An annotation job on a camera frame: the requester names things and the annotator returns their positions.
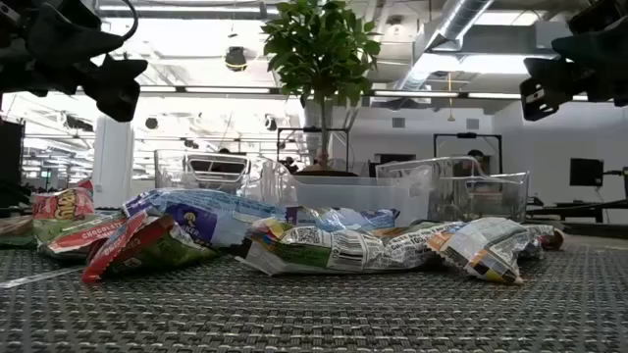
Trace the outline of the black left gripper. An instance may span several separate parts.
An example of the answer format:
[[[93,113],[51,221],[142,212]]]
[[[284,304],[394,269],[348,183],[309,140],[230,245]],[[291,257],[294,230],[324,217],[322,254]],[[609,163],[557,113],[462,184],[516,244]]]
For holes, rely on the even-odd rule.
[[[50,90],[74,94],[75,63],[122,46],[121,36],[101,30],[98,0],[0,0],[0,93]],[[104,56],[80,84],[96,107],[119,123],[135,113],[145,60]]]

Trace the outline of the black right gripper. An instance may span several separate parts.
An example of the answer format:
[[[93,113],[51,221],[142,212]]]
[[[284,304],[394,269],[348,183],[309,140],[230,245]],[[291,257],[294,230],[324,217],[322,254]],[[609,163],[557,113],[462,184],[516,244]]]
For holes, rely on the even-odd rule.
[[[553,50],[569,60],[592,68],[587,83],[589,102],[611,101],[628,106],[628,22],[616,22],[600,31],[561,37]],[[564,59],[526,58],[529,77],[519,84],[525,121],[536,122],[558,111],[585,90],[575,63]]]

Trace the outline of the green orange granola bar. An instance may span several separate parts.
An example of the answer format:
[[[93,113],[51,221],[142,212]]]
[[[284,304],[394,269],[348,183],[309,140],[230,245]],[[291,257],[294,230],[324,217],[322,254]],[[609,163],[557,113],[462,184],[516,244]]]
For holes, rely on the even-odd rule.
[[[544,252],[558,251],[564,242],[565,234],[551,225],[525,225],[530,234],[530,241],[518,254],[519,260],[539,260]]]

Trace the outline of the red green chocolate granola bar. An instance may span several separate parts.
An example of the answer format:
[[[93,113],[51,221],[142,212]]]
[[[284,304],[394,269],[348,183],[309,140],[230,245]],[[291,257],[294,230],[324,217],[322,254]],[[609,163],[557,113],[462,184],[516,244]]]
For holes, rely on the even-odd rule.
[[[37,250],[58,259],[84,260],[94,242],[109,238],[126,221],[122,213],[87,214],[73,220],[35,219]]]

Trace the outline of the white blue granola bar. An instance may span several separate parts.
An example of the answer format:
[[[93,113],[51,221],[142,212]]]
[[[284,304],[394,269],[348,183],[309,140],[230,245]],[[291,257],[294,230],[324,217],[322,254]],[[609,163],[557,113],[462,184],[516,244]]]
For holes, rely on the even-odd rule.
[[[430,235],[427,246],[469,275],[493,282],[523,282],[518,255],[534,237],[528,229],[504,218],[452,223]]]

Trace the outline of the white pillar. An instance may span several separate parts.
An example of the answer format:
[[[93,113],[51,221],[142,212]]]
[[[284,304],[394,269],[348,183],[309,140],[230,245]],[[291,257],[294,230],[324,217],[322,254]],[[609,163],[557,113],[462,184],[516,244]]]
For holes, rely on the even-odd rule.
[[[96,121],[91,180],[96,208],[118,208],[130,196],[134,132],[131,123]]]

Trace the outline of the black monitor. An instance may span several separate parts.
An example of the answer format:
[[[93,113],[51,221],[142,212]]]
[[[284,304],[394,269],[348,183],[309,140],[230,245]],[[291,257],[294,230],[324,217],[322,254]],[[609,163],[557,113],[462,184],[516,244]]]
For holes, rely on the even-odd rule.
[[[572,158],[570,160],[569,184],[571,186],[601,187],[603,175],[603,160],[584,158]]]

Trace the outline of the black hanging ceiling lamp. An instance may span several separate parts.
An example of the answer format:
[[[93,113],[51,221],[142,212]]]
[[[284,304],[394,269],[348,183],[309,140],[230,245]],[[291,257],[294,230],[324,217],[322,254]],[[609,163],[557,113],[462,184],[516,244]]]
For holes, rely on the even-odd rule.
[[[241,46],[230,47],[225,56],[225,65],[232,72],[243,72],[247,68],[247,60],[244,48]]]

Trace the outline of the black desk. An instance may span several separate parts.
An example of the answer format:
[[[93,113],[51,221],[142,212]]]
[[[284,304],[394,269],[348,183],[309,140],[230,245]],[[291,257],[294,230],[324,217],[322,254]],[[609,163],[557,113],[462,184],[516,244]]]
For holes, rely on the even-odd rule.
[[[554,206],[541,206],[537,209],[528,209],[526,218],[532,220],[540,217],[558,217],[561,221],[571,218],[594,219],[596,224],[602,224],[608,210],[628,211],[628,199],[609,202],[565,202]]]

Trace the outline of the white tape strip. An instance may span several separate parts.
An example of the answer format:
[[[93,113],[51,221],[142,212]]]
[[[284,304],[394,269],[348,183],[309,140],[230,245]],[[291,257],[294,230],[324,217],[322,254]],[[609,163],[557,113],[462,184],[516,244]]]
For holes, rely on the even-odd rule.
[[[45,273],[32,275],[32,276],[28,276],[28,277],[19,277],[19,278],[7,280],[7,281],[1,281],[0,282],[0,289],[11,289],[11,288],[14,288],[14,287],[26,285],[26,284],[29,284],[29,283],[33,283],[33,282],[37,282],[37,281],[41,281],[41,280],[45,280],[45,279],[50,279],[50,278],[53,278],[53,277],[59,277],[59,276],[63,276],[63,275],[67,275],[67,274],[71,274],[71,273],[75,273],[75,272],[79,272],[79,271],[82,271],[82,270],[83,270],[83,267],[76,266],[76,267],[69,267],[69,268],[64,268],[64,269],[60,269],[60,270],[55,270],[55,271],[51,271],[51,272],[45,272]]]

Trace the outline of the small clear plastic bin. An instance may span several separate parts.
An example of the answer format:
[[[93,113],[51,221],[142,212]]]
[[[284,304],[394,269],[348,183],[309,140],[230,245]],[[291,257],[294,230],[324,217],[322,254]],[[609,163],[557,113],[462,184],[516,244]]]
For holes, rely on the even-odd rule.
[[[247,194],[286,207],[394,210],[397,227],[428,218],[433,172],[417,167],[406,176],[296,176],[280,163],[263,159],[252,165]]]

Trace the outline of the grey woven placemat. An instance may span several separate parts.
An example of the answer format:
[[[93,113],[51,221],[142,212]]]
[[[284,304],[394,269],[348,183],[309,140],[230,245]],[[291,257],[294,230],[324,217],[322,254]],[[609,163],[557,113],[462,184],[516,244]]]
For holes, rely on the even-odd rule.
[[[0,282],[65,267],[0,250]],[[520,285],[456,270],[268,277],[232,259],[0,289],[0,352],[628,353],[628,246],[571,243]]]

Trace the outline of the silver ventilation duct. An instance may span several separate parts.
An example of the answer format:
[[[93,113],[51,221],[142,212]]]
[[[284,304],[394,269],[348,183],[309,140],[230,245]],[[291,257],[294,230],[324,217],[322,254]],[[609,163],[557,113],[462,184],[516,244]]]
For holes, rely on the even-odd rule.
[[[442,14],[421,25],[413,44],[413,65],[395,85],[395,90],[419,90],[436,69],[431,68],[429,53],[439,46],[459,51],[468,30],[495,0],[446,0]]]

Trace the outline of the black frame stand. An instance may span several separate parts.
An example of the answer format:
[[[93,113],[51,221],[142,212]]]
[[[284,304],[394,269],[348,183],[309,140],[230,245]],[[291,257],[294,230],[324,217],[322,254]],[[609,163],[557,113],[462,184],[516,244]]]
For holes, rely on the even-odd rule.
[[[455,137],[456,139],[477,139],[482,138],[487,142],[487,138],[493,138],[497,141],[497,166],[498,172],[503,173],[503,137],[501,134],[484,134],[484,133],[476,133],[476,132],[458,132],[458,133],[435,133],[432,138],[432,147],[433,147],[433,157],[440,157],[439,155],[439,143],[438,139],[440,137]]]

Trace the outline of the black aluminium table frame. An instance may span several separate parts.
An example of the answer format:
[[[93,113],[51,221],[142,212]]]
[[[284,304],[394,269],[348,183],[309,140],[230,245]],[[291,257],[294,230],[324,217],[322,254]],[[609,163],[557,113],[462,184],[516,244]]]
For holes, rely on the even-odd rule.
[[[572,235],[628,240],[628,225],[563,223],[564,230]]]

